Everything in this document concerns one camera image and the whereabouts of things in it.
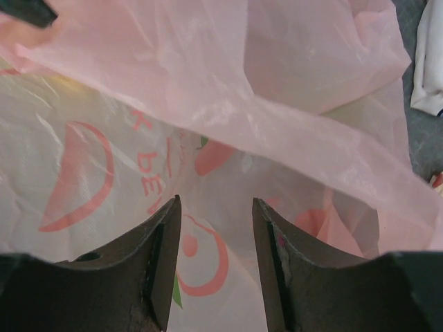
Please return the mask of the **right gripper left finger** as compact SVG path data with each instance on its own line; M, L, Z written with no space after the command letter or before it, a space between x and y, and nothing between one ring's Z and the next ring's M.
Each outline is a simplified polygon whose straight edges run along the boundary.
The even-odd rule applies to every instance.
M1 256L2 331L165 331L181 200L74 261Z

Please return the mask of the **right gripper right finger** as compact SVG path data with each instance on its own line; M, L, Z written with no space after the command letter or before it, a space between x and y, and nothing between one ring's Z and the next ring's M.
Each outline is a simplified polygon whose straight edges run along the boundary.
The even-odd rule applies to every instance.
M253 200L269 331L441 331L442 253L364 259L334 248Z

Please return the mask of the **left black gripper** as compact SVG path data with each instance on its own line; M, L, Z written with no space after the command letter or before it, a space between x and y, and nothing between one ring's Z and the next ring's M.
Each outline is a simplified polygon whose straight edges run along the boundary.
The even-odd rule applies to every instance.
M37 28L48 28L58 18L44 0L1 0L1 12Z

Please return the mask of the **pink plastic bag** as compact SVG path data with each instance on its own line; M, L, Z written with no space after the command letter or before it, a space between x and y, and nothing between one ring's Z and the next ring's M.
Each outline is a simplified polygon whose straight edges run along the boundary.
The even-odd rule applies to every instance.
M74 261L181 200L165 331L269 331L253 200L351 255L442 253L392 1L1 12L1 256Z

